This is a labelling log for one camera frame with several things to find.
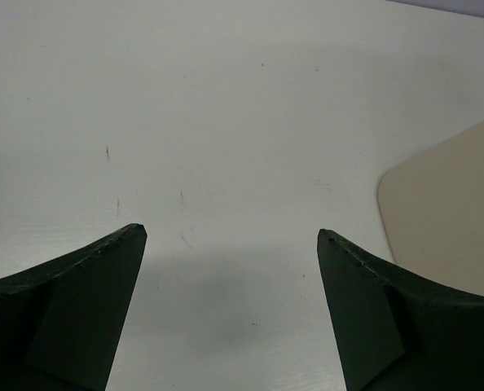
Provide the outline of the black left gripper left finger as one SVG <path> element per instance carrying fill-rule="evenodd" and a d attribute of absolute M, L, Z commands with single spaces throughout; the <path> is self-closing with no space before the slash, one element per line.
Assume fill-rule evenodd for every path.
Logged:
<path fill-rule="evenodd" d="M 0 278 L 0 390 L 104 390 L 143 260 L 132 223 Z"/>

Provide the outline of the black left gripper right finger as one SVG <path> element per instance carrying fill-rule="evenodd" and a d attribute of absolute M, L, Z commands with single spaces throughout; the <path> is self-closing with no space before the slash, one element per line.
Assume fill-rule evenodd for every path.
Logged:
<path fill-rule="evenodd" d="M 349 390 L 484 390 L 484 297 L 376 257 L 330 230 L 317 253 Z"/>

